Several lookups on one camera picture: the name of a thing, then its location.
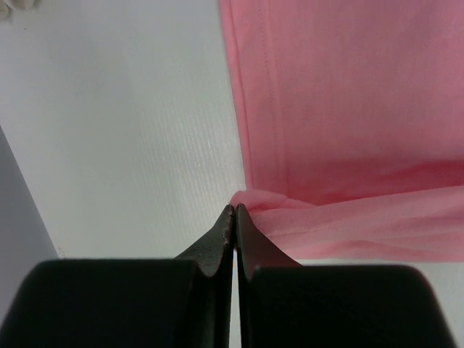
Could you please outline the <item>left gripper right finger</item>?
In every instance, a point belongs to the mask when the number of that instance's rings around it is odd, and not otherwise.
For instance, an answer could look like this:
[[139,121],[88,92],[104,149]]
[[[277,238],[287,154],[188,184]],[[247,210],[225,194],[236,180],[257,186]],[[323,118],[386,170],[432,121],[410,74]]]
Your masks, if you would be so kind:
[[304,266],[235,212],[243,347],[453,347],[426,278],[403,265]]

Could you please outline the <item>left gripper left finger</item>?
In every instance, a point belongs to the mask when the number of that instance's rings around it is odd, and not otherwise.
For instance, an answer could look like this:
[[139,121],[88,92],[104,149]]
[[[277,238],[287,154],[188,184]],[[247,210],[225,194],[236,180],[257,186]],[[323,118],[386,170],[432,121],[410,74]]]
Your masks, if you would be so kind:
[[227,347],[233,209],[172,259],[52,260],[22,282],[3,347]]

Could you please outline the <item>pink t-shirt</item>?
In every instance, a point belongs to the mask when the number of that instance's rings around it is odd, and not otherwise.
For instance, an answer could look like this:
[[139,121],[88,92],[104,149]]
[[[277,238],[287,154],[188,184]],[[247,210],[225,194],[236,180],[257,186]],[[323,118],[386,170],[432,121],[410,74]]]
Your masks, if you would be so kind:
[[463,261],[463,3],[221,1],[246,189],[295,259]]

